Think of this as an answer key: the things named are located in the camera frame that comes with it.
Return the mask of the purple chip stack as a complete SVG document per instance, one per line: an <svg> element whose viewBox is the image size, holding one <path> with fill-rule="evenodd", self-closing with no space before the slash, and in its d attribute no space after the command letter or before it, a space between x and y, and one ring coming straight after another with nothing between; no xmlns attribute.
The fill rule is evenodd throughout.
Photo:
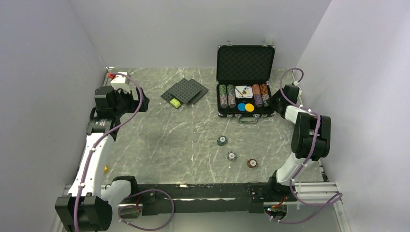
<svg viewBox="0 0 410 232"><path fill-rule="evenodd" d="M263 100L261 94L254 95L255 106L261 108L263 106Z"/></svg>

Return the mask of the dark green chip stack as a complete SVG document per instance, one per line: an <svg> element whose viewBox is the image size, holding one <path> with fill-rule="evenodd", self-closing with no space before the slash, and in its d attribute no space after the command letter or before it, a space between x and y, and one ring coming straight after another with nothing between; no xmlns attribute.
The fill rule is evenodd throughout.
<svg viewBox="0 0 410 232"><path fill-rule="evenodd" d="M235 90L233 85L227 85L226 86L227 90L227 96L230 98L235 98Z"/></svg>

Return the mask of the grey chip stack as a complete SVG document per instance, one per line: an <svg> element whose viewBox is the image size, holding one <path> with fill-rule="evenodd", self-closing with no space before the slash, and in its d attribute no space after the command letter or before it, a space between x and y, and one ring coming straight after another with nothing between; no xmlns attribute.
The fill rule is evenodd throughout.
<svg viewBox="0 0 410 232"><path fill-rule="evenodd" d="M227 95L225 95L225 94L220 95L220 107L221 108L227 108L228 107Z"/></svg>

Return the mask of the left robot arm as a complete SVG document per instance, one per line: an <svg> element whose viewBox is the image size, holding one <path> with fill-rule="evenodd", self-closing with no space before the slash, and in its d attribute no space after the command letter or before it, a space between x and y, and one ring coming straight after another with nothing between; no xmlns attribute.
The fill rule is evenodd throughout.
<svg viewBox="0 0 410 232"><path fill-rule="evenodd" d="M94 100L77 175L68 194L58 197L55 203L57 215L68 232L108 230L120 202L132 203L139 196L137 181L130 175L115 177L108 190L103 191L103 172L119 128L123 126L121 117L126 113L134 116L146 112L149 98L140 87L126 92L103 86L95 90Z"/></svg>

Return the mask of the red chip stack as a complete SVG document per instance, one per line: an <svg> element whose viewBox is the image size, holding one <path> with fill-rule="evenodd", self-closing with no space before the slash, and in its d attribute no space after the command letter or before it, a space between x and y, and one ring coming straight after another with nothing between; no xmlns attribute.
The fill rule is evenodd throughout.
<svg viewBox="0 0 410 232"><path fill-rule="evenodd" d="M252 85L252 92L253 92L253 95L260 95L261 94L260 87L259 87L258 84Z"/></svg>

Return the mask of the purple-grey chip stack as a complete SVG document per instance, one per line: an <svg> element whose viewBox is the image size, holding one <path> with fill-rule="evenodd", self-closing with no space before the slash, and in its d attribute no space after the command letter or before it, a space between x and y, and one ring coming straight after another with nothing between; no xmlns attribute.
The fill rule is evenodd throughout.
<svg viewBox="0 0 410 232"><path fill-rule="evenodd" d="M227 97L227 101L228 101L228 106L230 108L235 108L236 107L236 101L235 101L235 96L229 95Z"/></svg>

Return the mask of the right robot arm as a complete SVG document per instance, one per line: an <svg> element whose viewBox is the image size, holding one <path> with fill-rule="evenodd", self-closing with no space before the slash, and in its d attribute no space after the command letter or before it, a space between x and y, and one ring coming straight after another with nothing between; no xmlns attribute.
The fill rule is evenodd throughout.
<svg viewBox="0 0 410 232"><path fill-rule="evenodd" d="M296 105L299 92L300 88L285 85L268 101L276 113L294 124L291 154L268 181L266 193L273 201L280 200L293 188L294 175L301 173L299 167L325 158L330 151L331 118L320 115L319 128L316 129L317 116Z"/></svg>

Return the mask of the small chip stack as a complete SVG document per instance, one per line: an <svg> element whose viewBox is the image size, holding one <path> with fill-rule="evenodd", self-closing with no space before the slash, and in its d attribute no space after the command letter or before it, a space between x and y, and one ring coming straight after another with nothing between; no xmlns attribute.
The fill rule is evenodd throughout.
<svg viewBox="0 0 410 232"><path fill-rule="evenodd" d="M268 107L269 106L269 103L268 103L268 100L269 100L269 94L263 94L262 95L262 100L263 100L263 105L264 105L264 107Z"/></svg>

